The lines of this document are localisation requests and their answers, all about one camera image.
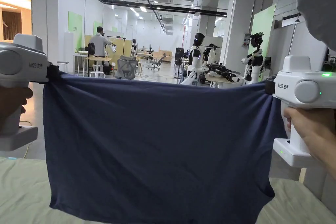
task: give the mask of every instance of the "hand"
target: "hand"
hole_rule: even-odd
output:
[[[31,97],[32,90],[30,88],[0,87],[0,122],[13,114],[20,106],[26,105],[27,99]],[[25,112],[25,108],[22,107],[21,113]]]
[[[325,131],[335,134],[335,113],[333,109],[286,108],[284,117],[287,118],[289,129],[293,124],[302,139],[313,135],[321,136]]]

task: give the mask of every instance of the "t-shirt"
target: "t-shirt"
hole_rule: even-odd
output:
[[[274,197],[273,140],[286,137],[264,83],[63,75],[44,87],[43,121],[50,206],[114,224],[255,223]]]

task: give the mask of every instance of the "gripper handle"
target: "gripper handle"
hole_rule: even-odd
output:
[[[0,86],[6,88],[12,87],[28,87],[29,82],[15,82],[9,80],[0,80]],[[16,134],[19,130],[20,124],[20,117],[21,117],[21,105],[17,108],[17,110],[11,114],[8,118],[6,118],[2,129],[0,130],[0,136],[11,136]]]
[[[290,144],[294,146],[294,148],[297,150],[300,150],[302,152],[307,152],[307,153],[309,152],[306,143],[300,137],[300,135],[296,131],[293,124],[291,124],[291,143]]]

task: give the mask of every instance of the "person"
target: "person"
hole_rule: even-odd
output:
[[[95,36],[93,36],[90,39],[90,43],[94,43],[96,47],[96,53],[94,56],[96,57],[104,57],[105,58],[105,46],[106,45],[112,45],[112,42],[109,41],[106,37],[103,36],[104,34],[104,29],[101,26],[97,27],[97,33]]]
[[[286,108],[288,128],[294,125],[310,154],[320,160],[336,179],[336,121],[333,109],[303,110]]]
[[[27,99],[32,97],[30,88],[5,88],[0,87],[0,130],[6,121],[6,118],[13,114],[17,108],[27,104]]]

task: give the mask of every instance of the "stool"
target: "stool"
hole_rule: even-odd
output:
[[[114,76],[114,69],[116,67],[116,63],[115,62],[112,62],[112,70],[113,70],[113,76]]]
[[[90,77],[93,77],[93,78],[105,78],[105,74],[104,74],[104,72],[93,71],[93,72],[90,72]]]
[[[57,66],[60,67],[60,65],[64,65],[65,66],[65,72],[68,72],[68,61],[57,61]]]

